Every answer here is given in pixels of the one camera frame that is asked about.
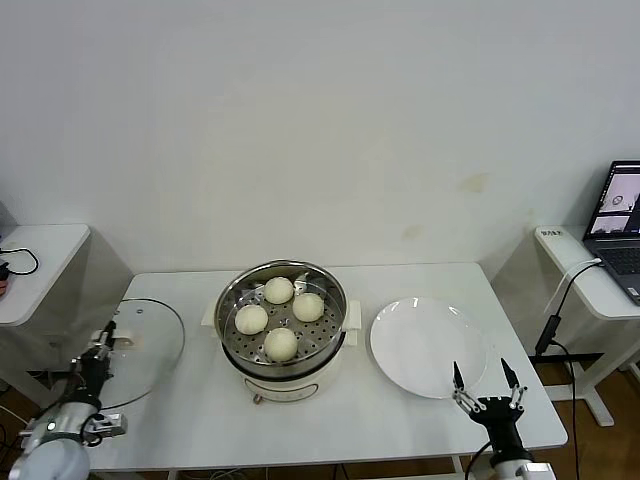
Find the black cable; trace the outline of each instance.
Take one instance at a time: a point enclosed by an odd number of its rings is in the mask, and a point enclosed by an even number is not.
[[[31,256],[31,258],[33,258],[34,266],[28,272],[14,272],[13,270],[9,270],[9,273],[11,273],[12,275],[31,275],[38,269],[38,267],[40,267],[40,262],[38,262],[38,259],[36,258],[36,256],[28,248],[14,248],[12,250],[3,250],[0,248],[0,255],[5,255],[7,253],[18,253],[18,252],[28,253]]]
[[[551,344],[560,347],[564,353],[569,356],[569,350],[564,345],[555,340],[551,340]],[[576,480],[580,480],[580,457],[578,456],[578,432],[576,429],[576,376],[573,372],[573,363],[569,362],[569,371],[571,372],[571,409],[572,409],[572,431],[573,431],[573,455],[576,462]]]
[[[9,452],[11,452],[11,450],[15,449],[16,443],[18,442],[18,440],[20,440],[20,437],[16,437],[13,442],[11,443],[11,445],[9,445],[9,448],[7,448],[7,451],[4,452],[4,455],[2,455],[2,458],[0,458],[0,467],[4,464],[4,461],[7,458],[7,455],[9,455]]]
[[[93,442],[90,442],[89,440],[87,440],[86,438],[84,438],[84,429],[87,427],[88,423],[93,420],[93,419],[97,419],[97,420],[102,420],[104,418],[104,415],[100,414],[100,413],[93,413],[91,415],[89,415],[87,417],[87,419],[82,422],[82,426],[80,427],[80,441],[81,442],[86,442],[85,446],[87,447],[97,447],[98,445],[100,445],[102,443],[102,435],[100,435],[99,433],[94,433],[93,435],[96,436],[96,439]]]
[[[564,289],[564,295],[562,295],[562,300],[560,301],[560,305],[558,305],[558,310],[556,311],[556,316],[560,315],[560,310],[562,310],[562,307],[564,305],[564,301],[567,299],[567,295],[569,295],[569,290],[571,289],[571,285],[573,285],[573,282],[576,281],[576,278],[578,278],[583,272],[586,272],[590,268],[596,267],[596,266],[600,266],[600,265],[602,265],[602,263],[592,263],[591,265],[587,265],[582,270],[580,270],[578,273],[576,273],[571,278],[571,280],[569,280],[569,284],[567,285],[567,288]]]
[[[567,295],[569,295],[569,290],[571,290],[571,285],[573,285],[573,282],[576,281],[576,278],[578,278],[580,275],[582,275],[584,272],[586,272],[590,268],[595,267],[596,265],[602,265],[602,262],[592,263],[590,265],[587,265],[578,273],[576,273],[573,277],[571,277],[571,280],[569,280],[569,283],[567,284],[567,288],[565,288],[564,294],[562,295],[562,300],[560,301],[560,305],[558,305],[558,310],[556,311],[555,314],[549,316],[549,319],[547,320],[547,323],[542,329],[542,333],[540,333],[540,337],[536,342],[535,356],[531,361],[531,363],[533,363],[534,365],[537,363],[538,359],[542,356],[542,354],[547,351],[547,348],[549,347],[551,341],[556,336],[556,331],[558,330],[558,326],[560,325],[560,321],[562,320],[562,318],[560,318],[560,312],[562,311],[564,302],[567,299]]]
[[[467,465],[467,469],[464,471],[464,480],[469,480],[471,467],[473,467],[473,464],[478,461],[478,458],[480,458],[480,455],[482,455],[482,452],[484,452],[490,446],[491,446],[491,442],[487,442],[482,446],[480,450],[478,450],[476,453],[473,454],[473,457],[471,457],[471,461],[469,462],[469,465]]]

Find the wall stain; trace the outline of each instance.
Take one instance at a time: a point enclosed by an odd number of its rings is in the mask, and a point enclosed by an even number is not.
[[[424,230],[423,225],[409,225],[402,231],[402,240],[410,241],[415,240],[420,235],[422,235],[422,231]]]
[[[487,187],[488,181],[488,173],[476,173],[460,182],[458,184],[458,190],[469,193],[482,193]]]

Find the white cable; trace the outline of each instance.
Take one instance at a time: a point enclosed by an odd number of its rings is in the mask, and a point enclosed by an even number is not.
[[[20,415],[16,415],[15,413],[13,413],[11,410],[9,410],[7,407],[3,407],[2,405],[0,405],[0,409],[4,410],[5,412],[7,412],[9,415],[13,415],[14,417],[16,417],[18,420],[20,420],[22,423],[24,423],[25,425],[28,425],[29,422],[27,422],[24,418],[22,418]]]
[[[233,470],[229,470],[228,472],[214,472],[209,480],[218,480],[220,478],[228,477],[229,475],[233,475],[234,473],[236,473],[238,470],[240,470],[240,468],[234,468]]]
[[[591,260],[585,260],[584,262],[580,262],[580,263],[576,263],[574,266],[569,267],[567,269],[567,271],[565,272],[565,274],[562,276],[562,278],[560,279],[560,281],[558,282],[558,286],[556,287],[555,292],[553,292],[553,295],[551,295],[551,298],[549,299],[549,301],[547,302],[547,306],[544,307],[544,313],[547,312],[547,310],[549,309],[549,307],[551,306],[551,304],[553,303],[553,301],[556,298],[556,295],[558,295],[558,292],[560,291],[560,287],[562,286],[562,284],[564,283],[564,281],[572,276],[571,272],[573,270],[576,270],[580,267],[583,267],[585,265],[590,265],[590,264],[594,264],[594,263],[600,263],[602,262],[602,259],[600,258],[592,258]]]

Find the table leg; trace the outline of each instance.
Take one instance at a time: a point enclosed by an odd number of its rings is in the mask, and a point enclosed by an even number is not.
[[[582,394],[594,388],[639,350],[640,331],[628,322],[614,341],[607,345],[604,355],[583,375],[576,378],[576,392]]]
[[[22,393],[39,407],[48,407],[55,401],[55,394],[27,372],[0,367],[0,378]]]
[[[573,364],[573,372],[576,375],[576,379],[584,375],[584,370],[578,363]],[[544,387],[544,389],[552,402],[567,401],[573,397],[571,385],[551,385]],[[607,406],[594,387],[586,388],[582,391],[578,391],[576,388],[576,400],[587,402],[593,418],[601,427],[612,427],[614,425],[611,413],[609,413]]]
[[[453,463],[453,470],[456,473],[464,473],[464,468],[462,468],[462,462],[460,461],[460,457],[458,455],[454,455],[451,457],[451,463]]]

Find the white table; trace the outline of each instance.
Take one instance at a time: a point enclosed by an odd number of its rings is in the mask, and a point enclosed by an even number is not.
[[[32,275],[9,277],[7,293],[0,297],[1,328],[18,327],[31,318],[89,236],[89,227],[33,225],[11,227],[8,232],[0,240],[0,248],[28,248],[38,258],[40,266]],[[8,261],[10,268],[16,270],[28,270],[33,266],[33,260],[26,253],[1,255],[0,259]],[[5,352],[5,348],[0,348],[0,378],[40,406],[50,404],[55,399],[53,393],[20,369],[17,361],[14,355]]]
[[[0,327],[22,325],[29,320],[88,236],[86,225],[33,225],[15,227],[2,237],[0,248],[28,248],[40,267],[32,275],[10,277],[7,294],[0,297]],[[0,260],[16,270],[33,266],[26,253],[0,255]]]
[[[368,333],[373,318],[383,306],[409,296],[445,299],[473,314],[476,327],[494,346],[489,368],[474,390],[478,395],[509,391],[500,356],[529,386],[526,413],[518,423],[527,448],[567,441],[553,405],[477,264],[329,271],[351,299],[360,300],[364,334],[359,338],[365,341],[344,349],[338,378],[316,396],[292,404],[258,406],[229,365],[219,341],[211,338],[209,327],[200,325],[211,299],[238,272],[136,276],[126,297],[152,297],[172,305],[186,325],[186,349],[170,380],[122,408],[129,419],[128,433],[89,449],[92,469],[207,469],[475,452],[487,441],[483,427],[471,422],[452,400],[429,400],[401,390],[371,356]]]
[[[535,237],[564,274],[576,264],[594,256],[582,244],[584,226],[538,227]],[[640,380],[640,370],[633,363],[640,351],[640,307],[634,305],[611,276],[602,268],[591,268],[574,282],[575,292],[588,310],[600,320],[623,322],[618,335],[603,345],[604,355],[586,372],[574,363],[576,395],[585,400],[600,426],[612,426],[614,420],[598,395],[595,386],[616,368],[630,368]],[[570,385],[546,387],[553,401],[571,400]]]

